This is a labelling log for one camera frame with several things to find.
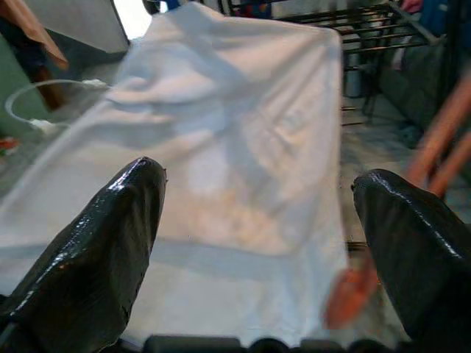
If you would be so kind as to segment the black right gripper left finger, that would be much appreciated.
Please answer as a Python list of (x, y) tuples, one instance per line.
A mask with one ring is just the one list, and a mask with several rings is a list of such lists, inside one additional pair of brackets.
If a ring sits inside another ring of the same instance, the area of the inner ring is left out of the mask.
[(0, 353), (100, 353), (130, 320), (149, 266), (166, 171), (122, 168), (46, 247), (0, 304)]

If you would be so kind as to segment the white shirt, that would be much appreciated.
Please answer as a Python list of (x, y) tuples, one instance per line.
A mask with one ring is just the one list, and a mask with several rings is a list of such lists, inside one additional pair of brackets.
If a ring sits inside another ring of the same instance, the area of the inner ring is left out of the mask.
[(146, 156), (168, 183), (127, 337), (294, 345), (320, 333), (347, 266), (341, 75), (331, 29), (197, 3), (156, 15), (112, 88), (0, 203), (0, 293), (111, 177)]

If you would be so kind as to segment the blue hard suitcase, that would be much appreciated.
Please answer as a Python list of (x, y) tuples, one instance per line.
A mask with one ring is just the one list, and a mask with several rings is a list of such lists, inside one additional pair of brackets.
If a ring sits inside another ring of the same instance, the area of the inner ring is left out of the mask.
[[(434, 36), (446, 32), (449, 0), (423, 0), (419, 22)], [(471, 0), (463, 0), (461, 8), (461, 31), (471, 38)]]

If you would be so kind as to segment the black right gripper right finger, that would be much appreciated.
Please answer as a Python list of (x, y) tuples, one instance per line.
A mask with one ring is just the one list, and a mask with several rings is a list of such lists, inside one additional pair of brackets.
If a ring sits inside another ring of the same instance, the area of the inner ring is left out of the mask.
[(418, 348), (471, 348), (471, 229), (436, 195), (373, 169), (354, 205), (379, 279)]

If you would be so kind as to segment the grey-green sofa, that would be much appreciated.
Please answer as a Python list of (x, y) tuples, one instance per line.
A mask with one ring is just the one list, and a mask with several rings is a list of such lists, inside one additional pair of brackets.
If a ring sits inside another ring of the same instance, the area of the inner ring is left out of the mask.
[(388, 50), (380, 70), (384, 96), (421, 129), (436, 114), (444, 50), (443, 45)]

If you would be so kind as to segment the red floor toy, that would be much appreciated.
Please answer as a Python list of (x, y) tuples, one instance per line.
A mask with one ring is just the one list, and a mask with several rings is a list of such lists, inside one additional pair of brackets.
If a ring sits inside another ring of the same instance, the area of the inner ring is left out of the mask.
[(0, 157), (14, 153), (18, 149), (19, 142), (15, 138), (0, 138)]

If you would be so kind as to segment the brown wooden board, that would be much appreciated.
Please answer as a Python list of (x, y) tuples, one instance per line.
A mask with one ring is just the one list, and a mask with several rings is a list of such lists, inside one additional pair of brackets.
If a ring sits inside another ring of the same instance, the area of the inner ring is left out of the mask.
[(68, 69), (67, 59), (24, 0), (0, 0), (0, 35), (31, 82), (53, 78), (49, 60), (63, 71)]

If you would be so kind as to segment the black metal drying rack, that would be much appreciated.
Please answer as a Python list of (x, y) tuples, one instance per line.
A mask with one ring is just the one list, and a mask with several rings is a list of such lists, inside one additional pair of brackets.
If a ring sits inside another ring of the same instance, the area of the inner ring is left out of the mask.
[(419, 22), (417, 11), (405, 10), (406, 0), (215, 0), (225, 15), (264, 18), (336, 30), (342, 40), (345, 92), (363, 96), (363, 112), (372, 117), (380, 70), (388, 50), (443, 45), (439, 78), (439, 105), (458, 78), (471, 38), (461, 31), (463, 0), (449, 0), (446, 32), (434, 36)]

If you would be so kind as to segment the pink plastic hanger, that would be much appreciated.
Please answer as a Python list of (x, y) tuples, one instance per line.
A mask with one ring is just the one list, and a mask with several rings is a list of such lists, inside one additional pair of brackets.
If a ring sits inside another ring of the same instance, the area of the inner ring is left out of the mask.
[[(458, 142), (445, 163), (437, 165), (439, 155), (445, 152), (452, 137), (465, 119), (471, 117), (471, 68), (460, 78), (446, 98), (433, 123), (425, 133), (419, 151), (415, 154), (406, 179), (422, 186), (431, 176), (428, 190), (443, 196), (447, 186), (471, 159), (471, 130)], [(369, 254), (360, 268), (347, 269), (330, 290), (324, 322), (329, 329), (338, 329), (352, 321), (363, 310), (375, 292), (378, 276)]]

